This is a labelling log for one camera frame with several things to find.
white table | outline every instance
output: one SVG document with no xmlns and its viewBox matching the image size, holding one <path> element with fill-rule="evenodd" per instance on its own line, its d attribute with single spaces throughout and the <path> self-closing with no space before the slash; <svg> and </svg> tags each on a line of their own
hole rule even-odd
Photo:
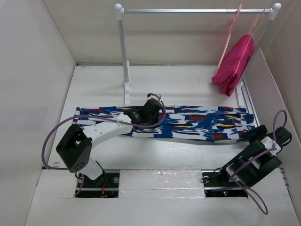
<svg viewBox="0 0 301 226">
<path fill-rule="evenodd" d="M 207 105 L 237 107 L 235 95 L 220 95 L 211 84 L 215 66 L 131 66 L 131 104 L 143 105 L 146 94 L 160 93 L 166 105 Z M 123 104 L 121 66 L 77 66 L 65 102 L 61 120 L 73 116 L 75 108 Z M 49 158 L 51 166 L 64 167 L 55 147 L 70 123 L 56 133 Z M 215 169 L 224 165 L 246 147 L 247 143 L 215 145 L 196 141 L 115 137 L 97 146 L 91 157 L 105 169 Z M 139 183 L 151 177 L 132 174 L 120 176 L 127 195 L 116 199 L 74 198 L 76 179 L 66 171 L 43 170 L 26 226 L 35 225 L 290 225 L 298 220 L 277 169 L 254 189 L 265 200 L 270 214 L 264 216 L 252 200 L 246 198 L 202 198 L 193 191 L 182 198 L 168 198 L 164 190 L 158 196 L 152 190 L 161 185 L 141 188 Z M 183 180 L 174 186 L 181 187 Z M 201 184 L 192 189 L 202 190 Z"/>
</svg>

white corner joint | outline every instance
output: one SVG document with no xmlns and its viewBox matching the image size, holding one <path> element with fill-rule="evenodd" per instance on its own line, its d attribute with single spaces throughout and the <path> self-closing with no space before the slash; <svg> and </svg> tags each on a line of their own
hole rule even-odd
<svg viewBox="0 0 301 226">
<path fill-rule="evenodd" d="M 281 4 L 275 3 L 271 8 L 271 13 L 269 14 L 269 20 L 274 20 L 280 9 L 281 9 Z"/>
<path fill-rule="evenodd" d="M 115 4 L 115 13 L 117 20 L 122 20 L 124 15 L 124 8 L 122 8 L 121 4 Z"/>
</svg>

multicolored garment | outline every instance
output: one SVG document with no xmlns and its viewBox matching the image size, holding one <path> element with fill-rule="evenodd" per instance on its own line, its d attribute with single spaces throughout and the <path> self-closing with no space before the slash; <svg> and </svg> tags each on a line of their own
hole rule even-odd
<svg viewBox="0 0 301 226">
<path fill-rule="evenodd" d="M 129 107 L 77 107 L 75 114 L 114 118 Z M 124 134 L 131 137 L 177 138 L 229 143 L 245 140 L 243 133 L 254 128 L 254 117 L 245 108 L 206 106 L 166 106 L 166 118 L 159 127 Z M 80 127 L 95 125 L 98 119 L 74 119 Z"/>
</svg>

horizontal metal bar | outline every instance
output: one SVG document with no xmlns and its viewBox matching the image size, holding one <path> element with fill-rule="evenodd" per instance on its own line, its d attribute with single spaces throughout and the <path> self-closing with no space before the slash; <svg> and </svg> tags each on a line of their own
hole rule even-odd
<svg viewBox="0 0 301 226">
<path fill-rule="evenodd" d="M 236 14 L 237 9 L 124 9 L 124 14 Z M 263 14 L 264 9 L 241 9 L 240 14 Z"/>
</svg>

purple cable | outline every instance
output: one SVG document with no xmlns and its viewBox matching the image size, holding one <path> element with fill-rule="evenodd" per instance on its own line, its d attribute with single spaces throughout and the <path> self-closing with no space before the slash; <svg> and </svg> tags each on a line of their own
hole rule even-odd
<svg viewBox="0 0 301 226">
<path fill-rule="evenodd" d="M 149 95 L 153 95 L 153 96 L 156 96 L 159 100 L 161 99 L 158 95 L 156 94 L 153 94 L 153 93 L 149 93 Z M 47 145 L 47 142 L 48 140 L 50 139 L 51 135 L 61 126 L 63 125 L 64 123 L 72 120 L 72 119 L 76 119 L 76 118 L 92 118 L 92 119 L 101 119 L 101 120 L 104 120 L 104 121 L 111 121 L 111 122 L 119 122 L 120 124 L 125 124 L 125 125 L 129 125 L 129 126 L 135 126 L 135 127 L 139 127 L 139 128 L 142 128 L 142 129 L 147 129 L 147 128 L 152 128 L 152 127 L 155 127 L 155 126 L 158 126 L 161 122 L 163 122 L 163 120 L 165 119 L 166 117 L 166 108 L 165 108 L 165 105 L 163 103 L 163 101 L 160 101 L 161 104 L 162 104 L 162 108 L 163 108 L 163 118 L 156 124 L 154 125 L 149 125 L 149 126 L 143 126 L 143 125 L 137 125 L 137 124 L 132 124 L 132 123 L 128 123 L 128 122 L 124 122 L 124 121 L 118 121 L 118 120 L 114 120 L 114 119 L 109 119 L 109 118 L 103 118 L 101 116 L 90 116 L 90 115 L 74 115 L 72 117 L 69 117 L 68 119 L 65 119 L 63 120 L 62 122 L 60 122 L 59 124 L 57 124 L 50 132 L 49 134 L 47 135 L 45 141 L 44 141 L 44 144 L 43 144 L 43 147 L 42 147 L 42 153 L 41 153 L 41 158 L 42 158 L 42 162 L 43 162 L 43 165 L 48 168 L 48 169 L 51 169 L 51 170 L 67 170 L 67 168 L 57 168 L 57 167 L 52 167 L 52 166 L 49 166 L 45 160 L 45 150 L 46 150 L 46 145 Z"/>
<path fill-rule="evenodd" d="M 284 124 L 283 124 L 283 127 L 286 125 L 286 122 L 287 122 L 287 113 L 285 110 L 280 110 L 279 112 L 277 112 L 277 114 L 275 115 L 275 118 L 274 118 L 274 121 L 273 121 L 273 140 L 276 141 L 276 121 L 277 121 L 277 117 L 279 116 L 279 114 L 283 112 L 284 113 L 284 116 L 285 116 L 285 121 L 284 121 Z M 267 208 L 267 205 L 265 204 L 265 202 L 263 201 L 263 199 L 260 197 L 260 195 L 255 192 L 253 189 L 249 188 L 249 187 L 246 187 L 246 186 L 243 186 L 240 182 L 236 181 L 234 179 L 234 177 L 241 171 L 243 170 L 246 166 L 248 166 L 249 164 L 251 164 L 253 161 L 255 161 L 256 159 L 260 158 L 261 156 L 271 152 L 271 151 L 275 151 L 276 148 L 275 148 L 275 144 L 273 144 L 272 148 L 271 149 L 268 149 L 258 155 L 256 155 L 255 157 L 251 158 L 249 161 L 247 161 L 246 163 L 244 163 L 241 167 L 239 167 L 232 175 L 231 177 L 229 178 L 229 182 L 235 182 L 239 187 L 241 187 L 250 197 L 251 199 L 253 199 L 253 201 L 255 202 L 255 204 L 258 206 L 258 208 L 263 212 L 263 214 L 265 215 L 268 215 L 269 211 L 268 211 L 268 208 Z M 224 190 L 230 190 L 232 189 L 232 187 L 224 187 L 224 188 L 220 188 L 220 189 L 216 189 L 214 191 L 218 192 L 218 191 L 224 191 Z M 255 195 L 257 195 L 257 197 L 261 200 L 264 208 L 265 208 L 265 211 L 263 210 L 263 208 L 260 206 L 260 204 L 255 200 L 254 196 L 252 196 L 248 189 L 250 191 L 252 191 Z"/>
<path fill-rule="evenodd" d="M 79 186 L 79 190 L 75 193 L 75 196 L 77 196 L 80 193 L 80 191 L 81 191 L 81 189 L 84 185 L 84 180 L 85 180 L 85 176 L 84 176 L 84 174 L 81 174 L 81 183 L 80 183 L 80 186 Z"/>
</svg>

